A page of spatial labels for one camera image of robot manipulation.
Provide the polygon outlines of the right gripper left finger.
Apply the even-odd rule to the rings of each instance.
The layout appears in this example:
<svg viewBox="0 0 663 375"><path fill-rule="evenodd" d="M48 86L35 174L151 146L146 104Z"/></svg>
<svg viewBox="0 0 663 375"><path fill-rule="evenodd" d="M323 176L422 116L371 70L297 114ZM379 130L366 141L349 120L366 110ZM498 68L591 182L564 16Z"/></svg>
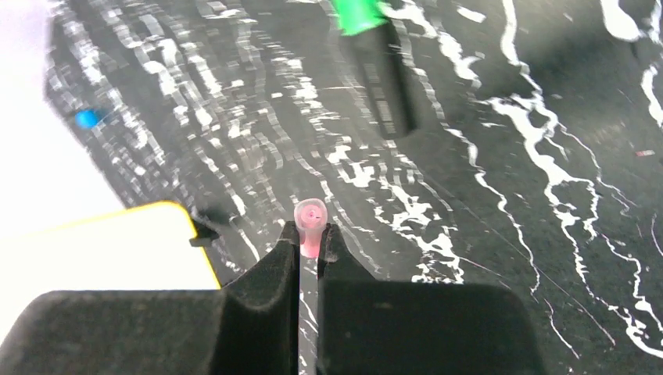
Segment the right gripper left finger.
<svg viewBox="0 0 663 375"><path fill-rule="evenodd" d="M219 290L50 291L1 346L4 374L294 374L299 234Z"/></svg>

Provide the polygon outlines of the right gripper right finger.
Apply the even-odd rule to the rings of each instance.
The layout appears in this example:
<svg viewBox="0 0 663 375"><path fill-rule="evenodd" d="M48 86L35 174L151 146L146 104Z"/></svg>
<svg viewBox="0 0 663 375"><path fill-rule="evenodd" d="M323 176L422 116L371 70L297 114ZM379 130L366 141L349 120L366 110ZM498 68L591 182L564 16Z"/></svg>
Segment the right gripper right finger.
<svg viewBox="0 0 663 375"><path fill-rule="evenodd" d="M379 280L326 226L317 261L319 374L543 374L526 309L490 284Z"/></svg>

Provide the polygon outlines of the small pink pen cap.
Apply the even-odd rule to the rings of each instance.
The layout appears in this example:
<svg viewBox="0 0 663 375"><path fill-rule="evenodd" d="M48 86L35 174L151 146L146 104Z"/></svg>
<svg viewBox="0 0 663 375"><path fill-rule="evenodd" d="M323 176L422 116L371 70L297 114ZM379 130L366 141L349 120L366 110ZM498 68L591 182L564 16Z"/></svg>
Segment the small pink pen cap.
<svg viewBox="0 0 663 375"><path fill-rule="evenodd" d="M323 201L308 198L294 208L294 219L299 233L300 254L315 259L321 251L322 234L327 226L328 211Z"/></svg>

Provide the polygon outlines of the black green highlighter pen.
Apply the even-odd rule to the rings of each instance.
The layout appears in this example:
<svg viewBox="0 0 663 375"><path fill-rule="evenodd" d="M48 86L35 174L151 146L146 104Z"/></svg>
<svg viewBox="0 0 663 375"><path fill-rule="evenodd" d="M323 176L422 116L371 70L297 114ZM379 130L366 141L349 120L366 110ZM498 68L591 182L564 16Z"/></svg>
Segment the black green highlighter pen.
<svg viewBox="0 0 663 375"><path fill-rule="evenodd" d="M358 35L342 34L342 39L365 88L367 106L376 120L378 132L386 140L396 140L412 133L417 119L407 87L398 34L392 21L387 19L388 23Z"/></svg>

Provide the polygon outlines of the green highlighter cap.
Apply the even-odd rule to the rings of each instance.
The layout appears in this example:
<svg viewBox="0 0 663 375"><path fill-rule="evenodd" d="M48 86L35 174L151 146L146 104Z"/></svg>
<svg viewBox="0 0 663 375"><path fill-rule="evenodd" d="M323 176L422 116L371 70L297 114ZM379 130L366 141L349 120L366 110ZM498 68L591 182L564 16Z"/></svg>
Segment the green highlighter cap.
<svg viewBox="0 0 663 375"><path fill-rule="evenodd" d="M331 0L344 36L354 36L388 23L378 0Z"/></svg>

